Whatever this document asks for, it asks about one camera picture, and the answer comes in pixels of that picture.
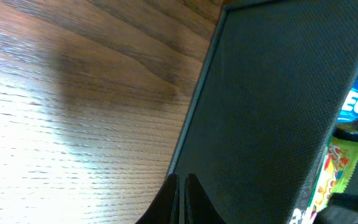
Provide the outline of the green Haribo gummy bag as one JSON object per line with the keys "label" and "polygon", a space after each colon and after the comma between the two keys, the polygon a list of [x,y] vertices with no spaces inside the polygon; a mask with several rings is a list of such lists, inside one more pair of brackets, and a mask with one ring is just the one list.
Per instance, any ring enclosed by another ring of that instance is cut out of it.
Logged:
{"label": "green Haribo gummy bag", "polygon": [[306,208],[295,208],[289,224],[313,223],[332,194],[341,194],[350,182],[358,162],[358,142],[332,137],[319,169]]}

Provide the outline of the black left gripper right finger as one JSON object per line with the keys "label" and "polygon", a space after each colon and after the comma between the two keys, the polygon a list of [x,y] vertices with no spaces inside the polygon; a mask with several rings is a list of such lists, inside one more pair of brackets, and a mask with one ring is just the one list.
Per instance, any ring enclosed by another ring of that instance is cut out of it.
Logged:
{"label": "black left gripper right finger", "polygon": [[226,224],[195,174],[186,177],[184,203],[185,224]]}

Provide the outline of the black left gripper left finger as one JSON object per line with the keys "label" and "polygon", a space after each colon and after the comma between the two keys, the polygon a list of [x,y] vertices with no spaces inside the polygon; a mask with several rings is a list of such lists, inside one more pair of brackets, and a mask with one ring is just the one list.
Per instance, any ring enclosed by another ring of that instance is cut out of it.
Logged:
{"label": "black left gripper left finger", "polygon": [[136,224],[178,224],[179,214],[180,180],[176,174],[170,174]]}

